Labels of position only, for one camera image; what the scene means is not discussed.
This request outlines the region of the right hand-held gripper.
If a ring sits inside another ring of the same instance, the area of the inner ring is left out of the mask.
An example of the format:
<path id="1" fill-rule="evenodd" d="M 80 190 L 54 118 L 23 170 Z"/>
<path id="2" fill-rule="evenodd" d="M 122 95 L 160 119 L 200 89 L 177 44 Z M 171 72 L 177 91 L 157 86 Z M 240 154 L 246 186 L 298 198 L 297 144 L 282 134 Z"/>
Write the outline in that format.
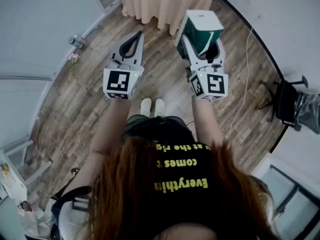
<path id="1" fill-rule="evenodd" d="M 229 76 L 224 73 L 225 49 L 218 39 L 213 45 L 213 61 L 207 64 L 205 58 L 200 58 L 189 37 L 182 35 L 182 47 L 191 66 L 191 76 L 188 78 L 193 94 L 200 100 L 219 100 L 228 96 Z"/>

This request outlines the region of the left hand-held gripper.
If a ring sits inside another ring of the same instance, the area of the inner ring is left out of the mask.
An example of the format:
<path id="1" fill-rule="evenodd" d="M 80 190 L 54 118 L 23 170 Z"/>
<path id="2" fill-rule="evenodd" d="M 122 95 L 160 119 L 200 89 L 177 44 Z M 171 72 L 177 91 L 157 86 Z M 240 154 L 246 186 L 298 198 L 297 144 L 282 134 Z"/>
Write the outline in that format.
<path id="1" fill-rule="evenodd" d="M 109 99 L 131 100 L 144 73 L 142 57 L 145 35 L 132 32 L 112 47 L 109 64 L 103 69 L 103 93 Z"/>

